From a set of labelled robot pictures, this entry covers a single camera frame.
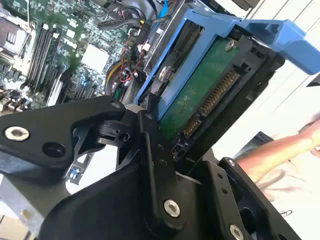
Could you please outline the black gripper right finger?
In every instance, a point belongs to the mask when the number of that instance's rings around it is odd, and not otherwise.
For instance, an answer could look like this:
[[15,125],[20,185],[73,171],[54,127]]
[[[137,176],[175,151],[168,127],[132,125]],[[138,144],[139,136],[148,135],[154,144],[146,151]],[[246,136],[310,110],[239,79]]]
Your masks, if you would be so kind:
[[298,240],[299,236],[230,158],[203,162],[208,211],[223,240]]

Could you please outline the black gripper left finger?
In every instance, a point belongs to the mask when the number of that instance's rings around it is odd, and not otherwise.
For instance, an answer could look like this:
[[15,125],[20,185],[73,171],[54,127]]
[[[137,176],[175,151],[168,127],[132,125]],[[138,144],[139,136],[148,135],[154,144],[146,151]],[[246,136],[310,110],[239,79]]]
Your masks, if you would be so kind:
[[142,160],[173,165],[156,119],[144,109],[125,108],[111,96],[0,118],[0,171],[38,185],[53,186],[77,157],[106,145],[119,148],[118,170]]

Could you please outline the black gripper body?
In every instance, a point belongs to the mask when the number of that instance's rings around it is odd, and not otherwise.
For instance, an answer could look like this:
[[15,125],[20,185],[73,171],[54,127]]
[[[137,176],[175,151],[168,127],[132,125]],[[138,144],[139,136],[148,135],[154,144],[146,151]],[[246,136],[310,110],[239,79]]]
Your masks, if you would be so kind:
[[42,240],[210,240],[210,190],[218,167],[200,163],[192,177],[170,162],[133,162],[58,203]]

